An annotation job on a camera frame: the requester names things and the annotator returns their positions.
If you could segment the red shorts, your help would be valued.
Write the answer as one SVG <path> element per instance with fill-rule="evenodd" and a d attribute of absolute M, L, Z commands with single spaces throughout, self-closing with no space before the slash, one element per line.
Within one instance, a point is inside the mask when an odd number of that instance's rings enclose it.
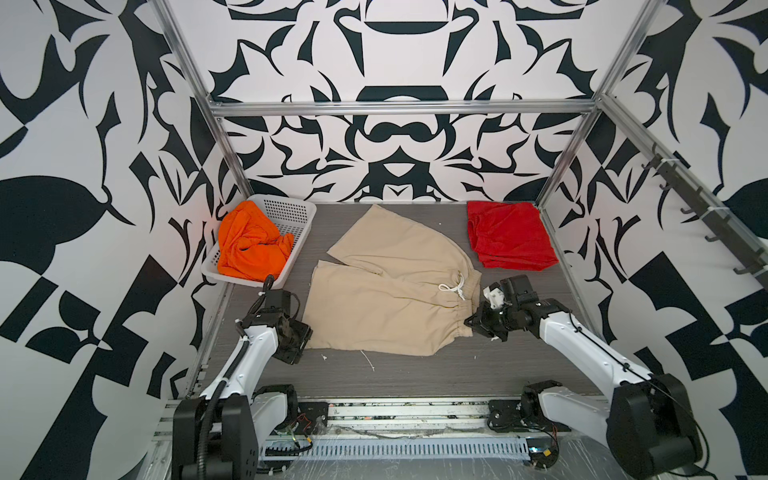
<path fill-rule="evenodd" d="M 550 237 L 531 203 L 467 203 L 471 249 L 485 268 L 543 271 L 558 258 Z"/>

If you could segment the beige shorts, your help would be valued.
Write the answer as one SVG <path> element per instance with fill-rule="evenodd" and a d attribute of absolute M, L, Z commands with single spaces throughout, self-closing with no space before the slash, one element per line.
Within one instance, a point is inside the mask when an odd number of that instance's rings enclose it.
<path fill-rule="evenodd" d="M 303 320 L 311 349 L 431 356 L 472 331 L 481 274 L 453 240 L 374 205 L 328 250 Z M 466 301 L 438 290 L 465 276 Z"/>

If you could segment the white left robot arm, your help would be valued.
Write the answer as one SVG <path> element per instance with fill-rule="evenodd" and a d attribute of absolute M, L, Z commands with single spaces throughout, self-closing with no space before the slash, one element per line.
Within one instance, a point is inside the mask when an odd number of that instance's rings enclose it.
<path fill-rule="evenodd" d="M 173 479 L 254 479 L 285 472 L 293 458 L 311 450 L 295 442 L 279 460 L 265 442 L 274 431 L 290 432 L 299 417 L 293 385 L 262 387 L 267 363 L 294 365 L 312 335 L 298 318 L 300 301 L 286 290 L 264 289 L 244 318 L 240 338 L 222 370 L 197 397 L 182 400 L 172 417 Z"/>

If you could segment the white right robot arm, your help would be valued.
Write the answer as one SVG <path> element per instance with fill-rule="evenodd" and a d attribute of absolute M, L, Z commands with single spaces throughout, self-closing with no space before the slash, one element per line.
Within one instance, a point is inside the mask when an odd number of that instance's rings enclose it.
<path fill-rule="evenodd" d="M 513 331 L 532 334 L 560 352 L 603 396 L 590 399 L 554 380 L 534 383 L 524 389 L 516 412 L 505 402 L 491 405 L 489 429 L 527 428 L 555 441 L 557 427 L 564 425 L 606 447 L 634 479 L 679 474 L 707 453 L 708 443 L 680 380 L 654 374 L 621 355 L 564 304 L 540 298 L 527 276 L 485 288 L 480 306 L 464 323 L 501 341 Z"/>

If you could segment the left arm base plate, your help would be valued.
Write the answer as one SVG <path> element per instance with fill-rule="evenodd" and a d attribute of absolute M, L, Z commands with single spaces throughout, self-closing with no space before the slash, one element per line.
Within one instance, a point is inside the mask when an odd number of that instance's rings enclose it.
<path fill-rule="evenodd" d="M 297 435 L 312 436 L 326 430 L 330 404 L 325 401 L 300 401 L 292 431 Z"/>

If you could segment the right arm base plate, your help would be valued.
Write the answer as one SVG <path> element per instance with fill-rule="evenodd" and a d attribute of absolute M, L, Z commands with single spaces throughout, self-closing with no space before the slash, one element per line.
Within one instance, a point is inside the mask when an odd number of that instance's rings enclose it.
<path fill-rule="evenodd" d="M 513 431 L 571 432 L 565 424 L 546 418 L 537 400 L 524 395 L 519 399 L 492 399 L 488 402 L 487 427 L 498 433 Z"/>

